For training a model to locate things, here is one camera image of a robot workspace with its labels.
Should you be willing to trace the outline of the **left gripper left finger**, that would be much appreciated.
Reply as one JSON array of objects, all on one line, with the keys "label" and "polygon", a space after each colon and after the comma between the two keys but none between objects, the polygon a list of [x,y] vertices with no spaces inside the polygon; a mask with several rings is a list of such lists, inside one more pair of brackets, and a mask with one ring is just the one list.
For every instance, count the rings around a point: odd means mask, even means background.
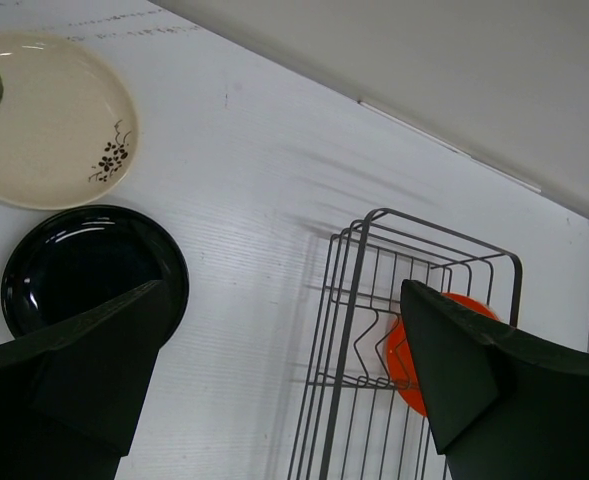
[{"label": "left gripper left finger", "polygon": [[0,479],[112,479],[169,328],[164,282],[0,344]]}]

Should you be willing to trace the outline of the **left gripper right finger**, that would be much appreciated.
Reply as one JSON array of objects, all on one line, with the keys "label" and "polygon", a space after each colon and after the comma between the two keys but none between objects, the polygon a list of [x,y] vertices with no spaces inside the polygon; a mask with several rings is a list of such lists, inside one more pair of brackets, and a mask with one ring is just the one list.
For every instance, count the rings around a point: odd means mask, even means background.
[{"label": "left gripper right finger", "polygon": [[589,479],[589,353],[415,280],[401,316],[436,450],[454,479]]}]

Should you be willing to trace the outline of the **orange plate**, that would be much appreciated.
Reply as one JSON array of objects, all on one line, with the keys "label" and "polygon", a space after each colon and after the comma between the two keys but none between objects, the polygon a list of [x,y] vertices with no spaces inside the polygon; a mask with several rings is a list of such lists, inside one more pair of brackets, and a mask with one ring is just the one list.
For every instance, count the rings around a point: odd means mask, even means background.
[{"label": "orange plate", "polygon": [[[498,315],[487,305],[462,294],[444,292],[443,296],[485,317],[500,321]],[[412,354],[407,341],[403,319],[392,328],[386,346],[386,361],[390,379],[397,387],[402,399],[415,412],[427,416],[420,390]]]}]

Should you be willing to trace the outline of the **cream plate with flowers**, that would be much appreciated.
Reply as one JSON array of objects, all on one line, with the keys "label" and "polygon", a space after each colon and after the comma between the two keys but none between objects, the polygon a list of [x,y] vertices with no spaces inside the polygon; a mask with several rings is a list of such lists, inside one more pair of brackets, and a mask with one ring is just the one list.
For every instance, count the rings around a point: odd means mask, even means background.
[{"label": "cream plate with flowers", "polygon": [[127,175],[139,133],[130,93],[95,53],[0,32],[0,201],[60,210],[97,200]]}]

